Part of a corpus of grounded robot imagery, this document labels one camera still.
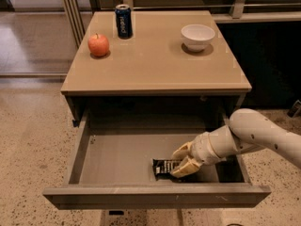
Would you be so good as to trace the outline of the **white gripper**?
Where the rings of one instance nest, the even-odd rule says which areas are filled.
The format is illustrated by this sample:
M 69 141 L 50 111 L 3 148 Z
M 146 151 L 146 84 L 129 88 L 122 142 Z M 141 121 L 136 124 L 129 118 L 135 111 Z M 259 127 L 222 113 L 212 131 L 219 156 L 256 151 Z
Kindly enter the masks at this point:
M 203 165 L 220 162 L 225 157 L 226 142 L 226 134 L 221 132 L 205 132 L 196 136 L 192 143 L 186 142 L 173 152 L 171 159 L 180 164 L 170 174 L 182 178 L 199 171 Z

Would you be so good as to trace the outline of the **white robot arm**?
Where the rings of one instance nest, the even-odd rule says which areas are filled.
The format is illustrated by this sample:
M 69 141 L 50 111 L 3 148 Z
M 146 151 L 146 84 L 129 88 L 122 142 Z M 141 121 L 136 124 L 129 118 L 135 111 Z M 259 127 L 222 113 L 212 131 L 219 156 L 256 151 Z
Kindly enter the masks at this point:
M 219 163 L 230 155 L 267 148 L 301 168 L 301 136 L 288 132 L 252 109 L 234 111 L 229 122 L 184 143 L 171 158 L 181 163 L 170 174 L 176 178 L 193 174 L 202 166 Z

